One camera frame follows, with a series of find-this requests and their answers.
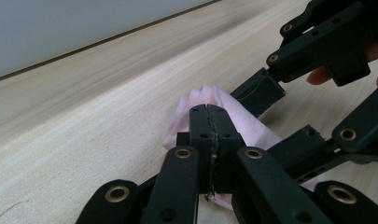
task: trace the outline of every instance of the robotic hand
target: robotic hand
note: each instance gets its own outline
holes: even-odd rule
[[[256,117],[285,95],[279,81],[314,71],[310,83],[333,78],[342,86],[369,74],[368,61],[378,59],[378,0],[313,0],[280,33],[269,68],[231,94]],[[356,189],[336,181],[314,192],[298,185],[345,161],[378,161],[378,89],[327,141],[308,125],[268,151],[246,147],[224,109],[199,105],[176,145],[141,186],[101,186],[77,223],[196,223],[198,194],[210,185],[232,194],[240,223],[378,223],[378,205]]]

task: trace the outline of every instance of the light wooden surface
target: light wooden surface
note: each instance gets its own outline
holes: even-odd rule
[[[203,84],[232,91],[265,66],[279,28],[306,1],[223,0],[0,81],[0,223],[74,223],[113,179],[156,174],[181,94]],[[289,136],[310,123],[324,137],[375,90],[373,74],[346,87],[300,78],[260,119]],[[347,163],[327,179],[378,203],[378,163]],[[235,223],[200,202],[199,223]]]

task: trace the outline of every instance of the wood grain surface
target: wood grain surface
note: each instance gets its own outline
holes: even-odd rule
[[[294,0],[223,0],[0,81],[0,223],[74,223],[104,183],[141,184],[161,167],[179,96],[233,91],[278,49]],[[328,138],[372,91],[371,75],[338,88],[305,77],[260,117],[282,137],[311,124]],[[378,163],[327,172],[378,203]],[[199,223],[236,223],[201,197]]]

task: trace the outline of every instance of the pink fabric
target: pink fabric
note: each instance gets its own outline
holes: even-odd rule
[[[259,147],[268,149],[278,143],[281,138],[268,129],[244,107],[216,86],[203,86],[200,89],[192,90],[190,93],[180,98],[174,122],[164,140],[164,147],[170,149],[175,147],[177,133],[189,131],[189,110],[196,105],[218,105],[227,110],[238,133],[244,138],[249,147]],[[306,182],[303,186],[313,189],[315,184],[321,181],[322,177],[317,177]],[[231,196],[229,194],[217,194],[212,199],[213,202],[232,209]]]

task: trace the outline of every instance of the metal screw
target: metal screw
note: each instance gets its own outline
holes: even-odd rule
[[[292,25],[292,24],[288,24],[288,25],[286,25],[286,26],[284,27],[283,31],[284,31],[284,32],[287,32],[287,31],[291,30],[291,28],[293,28],[293,25]]]
[[[262,157],[262,153],[260,151],[255,150],[255,149],[249,149],[249,150],[245,151],[245,155],[248,158],[251,158],[251,159],[260,159]]]
[[[353,129],[345,128],[340,131],[340,137],[345,142],[350,142],[357,138],[357,133]]]
[[[191,156],[191,151],[188,149],[181,148],[175,151],[175,156],[179,159],[185,159]]]
[[[339,186],[329,186],[328,194],[340,203],[354,204],[357,202],[357,197],[353,193]]]
[[[130,195],[130,189],[123,185],[118,185],[111,187],[107,191],[105,198],[110,203],[119,203],[124,201],[128,197],[128,195]]]
[[[278,55],[277,54],[271,55],[271,57],[270,57],[270,63],[275,62],[277,59],[278,59]]]

